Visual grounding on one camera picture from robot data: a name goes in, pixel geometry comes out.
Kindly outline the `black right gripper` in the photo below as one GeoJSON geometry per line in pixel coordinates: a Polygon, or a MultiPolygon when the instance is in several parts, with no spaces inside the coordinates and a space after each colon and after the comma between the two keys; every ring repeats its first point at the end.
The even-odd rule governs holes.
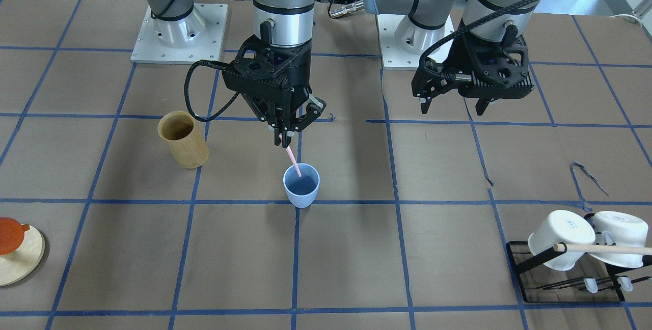
{"type": "Polygon", "coordinates": [[[327,105],[311,94],[311,51],[311,41],[277,47],[252,35],[222,70],[226,87],[241,93],[259,121],[272,128],[275,145],[288,147],[292,137],[316,121],[327,105]],[[305,102],[305,114],[296,116],[305,102]]]}

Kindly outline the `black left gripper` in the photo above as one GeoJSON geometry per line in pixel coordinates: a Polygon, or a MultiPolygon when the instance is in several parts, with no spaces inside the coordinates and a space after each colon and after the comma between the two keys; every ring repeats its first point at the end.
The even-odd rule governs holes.
{"type": "Polygon", "coordinates": [[[477,98],[475,112],[483,116],[498,99],[521,99],[534,84],[529,75],[528,47],[515,24],[503,28],[496,42],[471,32],[452,40],[447,58],[438,63],[431,59],[419,66],[412,80],[412,94],[427,114],[432,100],[456,89],[466,98],[477,98]]]}

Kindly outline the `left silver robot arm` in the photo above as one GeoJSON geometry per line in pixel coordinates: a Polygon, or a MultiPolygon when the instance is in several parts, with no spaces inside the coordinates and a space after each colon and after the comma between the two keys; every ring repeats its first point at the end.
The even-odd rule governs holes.
{"type": "MultiPolygon", "coordinates": [[[[496,99],[532,90],[523,30],[540,0],[470,0],[459,29],[445,35],[455,0],[363,0],[372,14],[403,15],[401,48],[419,54],[413,95],[426,114],[431,100],[452,89],[476,98],[479,116],[496,99]]],[[[259,120],[286,148],[321,115],[326,103],[310,87],[315,0],[252,0],[254,34],[223,70],[259,120]]]]}

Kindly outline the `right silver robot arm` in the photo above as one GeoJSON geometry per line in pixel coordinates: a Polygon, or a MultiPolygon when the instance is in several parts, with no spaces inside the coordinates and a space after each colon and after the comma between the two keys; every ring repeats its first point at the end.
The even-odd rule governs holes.
{"type": "MultiPolygon", "coordinates": [[[[196,0],[148,0],[151,18],[173,23],[194,17],[196,0]]],[[[228,89],[242,96],[255,116],[268,123],[275,145],[286,148],[323,112],[326,103],[310,87],[315,0],[252,0],[254,34],[230,63],[198,60],[184,83],[187,110],[207,123],[215,116],[196,116],[189,102],[189,80],[199,66],[221,71],[228,89]]]]}

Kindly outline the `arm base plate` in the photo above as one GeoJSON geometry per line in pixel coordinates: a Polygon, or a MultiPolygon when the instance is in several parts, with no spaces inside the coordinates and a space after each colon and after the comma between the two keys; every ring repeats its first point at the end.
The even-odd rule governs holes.
{"type": "Polygon", "coordinates": [[[431,45],[454,32],[450,16],[435,30],[416,26],[407,15],[380,14],[376,19],[385,70],[415,70],[431,45]]]}
{"type": "Polygon", "coordinates": [[[226,4],[196,4],[186,18],[163,21],[153,19],[148,8],[130,60],[163,65],[219,61],[228,12],[226,4]]]}

